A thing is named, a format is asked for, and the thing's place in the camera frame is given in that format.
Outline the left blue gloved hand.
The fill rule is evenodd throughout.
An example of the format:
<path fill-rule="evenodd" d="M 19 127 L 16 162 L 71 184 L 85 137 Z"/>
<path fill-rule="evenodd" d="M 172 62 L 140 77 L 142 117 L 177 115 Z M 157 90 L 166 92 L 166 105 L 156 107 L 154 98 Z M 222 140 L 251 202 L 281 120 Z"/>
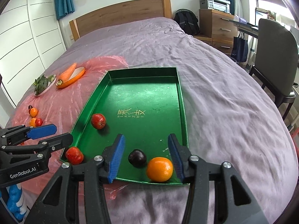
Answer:
<path fill-rule="evenodd" d="M 9 198 L 7 208 L 17 221 L 24 221 L 29 209 L 20 183 L 7 187 Z"/>

